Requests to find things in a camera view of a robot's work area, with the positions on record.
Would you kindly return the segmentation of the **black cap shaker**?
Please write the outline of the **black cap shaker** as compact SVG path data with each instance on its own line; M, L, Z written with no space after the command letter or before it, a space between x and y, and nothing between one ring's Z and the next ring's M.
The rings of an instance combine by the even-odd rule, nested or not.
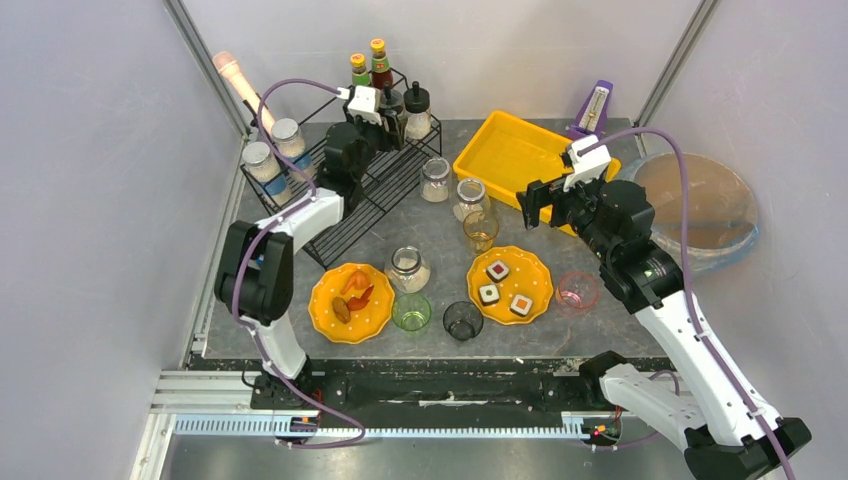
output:
M408 118L403 95L395 90L388 80L385 80L382 84L380 108L384 116L394 119L393 130L403 136Z
M410 141L424 139L432 128L429 91L418 81L413 81L411 87L404 92L403 100L407 113L406 139Z

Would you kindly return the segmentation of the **green label sauce bottle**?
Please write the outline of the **green label sauce bottle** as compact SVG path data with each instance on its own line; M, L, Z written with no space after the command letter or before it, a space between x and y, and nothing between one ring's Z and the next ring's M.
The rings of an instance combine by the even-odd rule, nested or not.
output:
M350 56L351 83L354 86L372 85L371 76L367 68L366 56L362 53L354 53Z

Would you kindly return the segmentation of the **red label sauce bottle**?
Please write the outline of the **red label sauce bottle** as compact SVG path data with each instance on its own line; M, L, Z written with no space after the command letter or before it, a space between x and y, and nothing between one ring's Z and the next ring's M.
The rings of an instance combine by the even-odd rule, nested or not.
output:
M382 38L374 38L370 42L371 48L371 86L375 89L383 89L386 84L392 86L394 77L392 68L386 52L386 42Z

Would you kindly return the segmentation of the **blue band spice jar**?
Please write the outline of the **blue band spice jar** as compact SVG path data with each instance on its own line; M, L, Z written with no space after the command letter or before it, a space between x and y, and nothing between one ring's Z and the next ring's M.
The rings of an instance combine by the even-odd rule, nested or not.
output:
M271 136L282 156L300 170L291 170L292 178L301 183L311 180L316 168L307 151L300 125L291 118L279 119L272 126Z
M285 174L270 147L261 141L245 145L241 160L247 171L263 187L265 195L276 205L283 206L291 198Z

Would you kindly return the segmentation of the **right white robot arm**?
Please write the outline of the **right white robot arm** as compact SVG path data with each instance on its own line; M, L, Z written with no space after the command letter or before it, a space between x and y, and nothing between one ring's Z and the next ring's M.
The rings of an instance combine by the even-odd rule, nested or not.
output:
M714 334L678 263L651 239L655 211L624 180L533 181L517 194L527 228L544 207L598 258L605 288L661 345L691 399L643 377L623 356L584 362L590 394L620 406L673 443L698 479L757 479L812 438L803 420L779 414L744 377Z

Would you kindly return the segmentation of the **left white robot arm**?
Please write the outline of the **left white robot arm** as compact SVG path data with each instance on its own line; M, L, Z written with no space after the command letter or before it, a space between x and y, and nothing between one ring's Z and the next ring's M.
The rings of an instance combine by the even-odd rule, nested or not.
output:
M317 183L290 207L258 222L236 221L225 236L213 293L256 345L262 367L296 379L308 356L288 315L294 256L325 230L348 217L364 197L372 160L389 145L400 117L373 87L342 89L346 119L326 132Z

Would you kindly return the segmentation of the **open glass jar back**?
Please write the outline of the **open glass jar back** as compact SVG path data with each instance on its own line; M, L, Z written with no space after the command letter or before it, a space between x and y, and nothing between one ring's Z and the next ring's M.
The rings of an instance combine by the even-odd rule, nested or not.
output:
M450 195L450 165L443 157L428 159L421 168L421 197L430 203L444 202Z

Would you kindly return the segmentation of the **open glass jar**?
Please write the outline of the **open glass jar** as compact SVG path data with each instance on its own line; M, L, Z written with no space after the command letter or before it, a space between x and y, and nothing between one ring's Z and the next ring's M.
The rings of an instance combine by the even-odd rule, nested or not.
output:
M421 168L421 197L430 203L444 202L450 195L450 165L443 157L428 159Z
M453 202L453 214L459 222L463 222L471 213L490 211L492 208L486 186L478 178L459 180Z
M403 246L390 254L384 273L396 291L409 294L419 292L427 285L431 269L417 247Z

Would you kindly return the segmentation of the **pink glass cup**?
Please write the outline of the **pink glass cup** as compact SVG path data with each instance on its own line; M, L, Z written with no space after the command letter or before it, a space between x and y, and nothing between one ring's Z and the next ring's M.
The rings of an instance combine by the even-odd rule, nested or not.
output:
M566 317L587 313L596 305L599 297L597 280L583 271L564 274L555 290L557 308Z

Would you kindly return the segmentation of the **yellow plate with sushi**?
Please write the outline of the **yellow plate with sushi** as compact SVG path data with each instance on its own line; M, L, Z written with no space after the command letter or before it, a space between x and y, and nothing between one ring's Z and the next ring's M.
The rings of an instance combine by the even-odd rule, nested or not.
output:
M503 260L511 269L509 276L493 283L485 268L495 260ZM554 291L554 282L546 265L533 253L516 246L493 247L479 255L466 274L467 293L471 302L483 316L501 325L523 325L533 322L548 310ZM501 299L497 304L483 306L478 298L478 288L485 284L496 284ZM530 297L533 308L526 317L514 315L509 306L515 294Z

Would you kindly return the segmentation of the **yellow plastic bin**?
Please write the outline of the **yellow plastic bin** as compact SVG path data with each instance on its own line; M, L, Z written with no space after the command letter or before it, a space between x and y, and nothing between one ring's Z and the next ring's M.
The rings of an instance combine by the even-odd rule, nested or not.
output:
M489 115L453 164L460 179L480 180L487 194L520 210L528 184L570 174L561 156L572 141L504 111Z

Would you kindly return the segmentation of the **purple metronome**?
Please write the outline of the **purple metronome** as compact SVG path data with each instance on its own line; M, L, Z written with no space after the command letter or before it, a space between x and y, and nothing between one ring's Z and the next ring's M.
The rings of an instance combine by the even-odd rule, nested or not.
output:
M568 139L575 141L590 135L598 138L602 136L613 88L613 84L606 80L598 80L595 83L574 121L566 130Z

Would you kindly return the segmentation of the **amber glass cup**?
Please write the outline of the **amber glass cup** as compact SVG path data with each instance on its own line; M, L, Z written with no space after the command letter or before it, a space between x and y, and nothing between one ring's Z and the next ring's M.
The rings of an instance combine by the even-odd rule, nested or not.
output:
M474 211L469 213L463 221L463 231L474 255L490 250L494 246L499 230L500 224L493 212Z

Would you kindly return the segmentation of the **open glass jar middle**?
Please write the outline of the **open glass jar middle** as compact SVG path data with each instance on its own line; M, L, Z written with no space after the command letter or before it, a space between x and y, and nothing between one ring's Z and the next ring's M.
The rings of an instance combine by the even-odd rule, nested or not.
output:
M453 214L459 222L463 222L471 213L490 211L492 208L486 186L478 178L459 180L453 202Z

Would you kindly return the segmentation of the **red centre sushi piece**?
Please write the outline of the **red centre sushi piece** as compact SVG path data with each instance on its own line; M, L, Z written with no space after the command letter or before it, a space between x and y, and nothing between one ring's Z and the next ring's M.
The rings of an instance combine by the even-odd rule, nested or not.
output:
M510 267L503 260L495 260L485 268L487 277L493 283L499 283L505 280L511 272Z

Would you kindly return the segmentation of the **orange centre sushi piece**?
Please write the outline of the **orange centre sushi piece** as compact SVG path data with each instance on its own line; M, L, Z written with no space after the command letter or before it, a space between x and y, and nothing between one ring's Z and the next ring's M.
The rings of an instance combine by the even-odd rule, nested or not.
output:
M526 317L533 308L534 301L522 294L515 294L509 306L509 310L518 317Z

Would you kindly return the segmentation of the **green centre sushi piece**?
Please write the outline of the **green centre sushi piece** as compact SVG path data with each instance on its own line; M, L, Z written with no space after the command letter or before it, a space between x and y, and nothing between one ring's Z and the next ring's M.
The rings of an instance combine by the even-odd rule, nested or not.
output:
M478 298L483 306L497 304L501 299L498 286L493 283L480 286L478 288Z

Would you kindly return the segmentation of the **open glass jar front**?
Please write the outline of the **open glass jar front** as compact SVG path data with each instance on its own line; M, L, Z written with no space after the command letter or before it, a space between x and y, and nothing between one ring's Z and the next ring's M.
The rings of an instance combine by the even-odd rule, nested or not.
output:
M427 285L431 269L417 247L403 246L390 254L384 273L396 291L409 294L419 292Z

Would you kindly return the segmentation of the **orange chicken wing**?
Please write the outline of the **orange chicken wing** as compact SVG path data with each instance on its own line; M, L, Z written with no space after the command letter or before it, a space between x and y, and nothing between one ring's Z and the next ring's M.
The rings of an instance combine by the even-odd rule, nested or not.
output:
M370 276L366 271L357 269L348 277L340 293L346 295L351 292L364 293L373 286Z

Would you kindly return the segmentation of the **round bin with plastic liner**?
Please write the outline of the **round bin with plastic liner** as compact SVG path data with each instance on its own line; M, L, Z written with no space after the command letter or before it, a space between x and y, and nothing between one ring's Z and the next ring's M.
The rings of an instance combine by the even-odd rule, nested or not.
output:
M759 236L758 205L744 180L724 164L686 153L688 179L687 257L693 276L704 276L743 260ZM672 152L646 156L623 167L618 177L646 190L655 209L651 239L682 261L683 196Z

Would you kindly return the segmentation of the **dark glass cup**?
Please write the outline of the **dark glass cup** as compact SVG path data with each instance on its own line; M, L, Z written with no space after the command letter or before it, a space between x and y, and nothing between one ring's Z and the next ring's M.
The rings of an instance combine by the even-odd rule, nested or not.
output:
M442 317L444 330L455 340L467 341L477 337L484 325L481 311L469 301L450 304Z

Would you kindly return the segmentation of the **red chicken wing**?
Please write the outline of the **red chicken wing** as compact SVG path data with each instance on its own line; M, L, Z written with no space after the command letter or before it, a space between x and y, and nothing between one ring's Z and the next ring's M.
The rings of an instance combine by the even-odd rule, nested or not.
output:
M363 310L369 303L370 296L374 290L374 285L367 287L359 297L351 297L346 306L350 312Z

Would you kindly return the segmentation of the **yellow plate with chicken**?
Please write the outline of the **yellow plate with chicken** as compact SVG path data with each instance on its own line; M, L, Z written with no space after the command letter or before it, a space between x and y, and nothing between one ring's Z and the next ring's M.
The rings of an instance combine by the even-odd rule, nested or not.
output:
M371 278L374 290L368 305L360 311L350 312L351 321L348 324L339 322L333 311L331 302L334 297L342 297L348 301L351 297L359 297L362 293L340 293L348 277L357 269L366 271ZM309 314L313 327L334 343L359 344L377 336L391 320L395 292L388 277L369 264L345 263L328 270L313 287L309 300Z

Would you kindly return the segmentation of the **pink microphone on stand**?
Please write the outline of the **pink microphone on stand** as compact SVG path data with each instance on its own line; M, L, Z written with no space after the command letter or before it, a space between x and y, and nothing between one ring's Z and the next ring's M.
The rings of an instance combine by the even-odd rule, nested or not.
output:
M261 95L247 80L235 57L228 51L221 51L212 57L212 62L218 74L229 82L240 98L247 102L247 106L252 108L252 112L256 113Z

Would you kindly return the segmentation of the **green glass cup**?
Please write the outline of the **green glass cup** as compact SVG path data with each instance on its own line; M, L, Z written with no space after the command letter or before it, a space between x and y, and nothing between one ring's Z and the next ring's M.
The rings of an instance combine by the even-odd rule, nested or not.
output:
M400 329L415 332L428 325L432 314L430 302L419 293L397 297L392 306L392 321Z

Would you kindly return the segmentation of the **brown chicken piece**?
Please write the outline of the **brown chicken piece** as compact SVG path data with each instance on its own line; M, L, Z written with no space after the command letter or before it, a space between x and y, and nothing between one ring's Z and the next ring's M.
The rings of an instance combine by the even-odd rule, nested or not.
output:
M347 305L347 301L342 297L334 297L331 302L332 311L336 319L342 324L348 324L351 321L351 313Z

